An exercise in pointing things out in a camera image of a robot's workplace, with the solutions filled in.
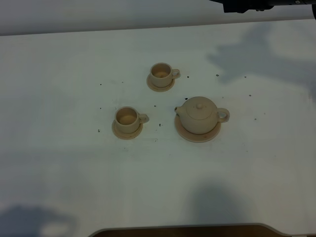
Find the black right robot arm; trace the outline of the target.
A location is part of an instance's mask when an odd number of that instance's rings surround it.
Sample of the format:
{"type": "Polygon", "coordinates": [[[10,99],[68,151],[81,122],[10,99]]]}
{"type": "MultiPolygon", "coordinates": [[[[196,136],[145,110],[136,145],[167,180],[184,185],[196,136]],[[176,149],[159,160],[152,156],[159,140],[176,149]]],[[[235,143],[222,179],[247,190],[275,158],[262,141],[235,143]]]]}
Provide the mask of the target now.
{"type": "Polygon", "coordinates": [[[248,10],[264,11],[274,6],[315,5],[315,0],[212,0],[221,3],[225,13],[245,13],[248,10]]]}

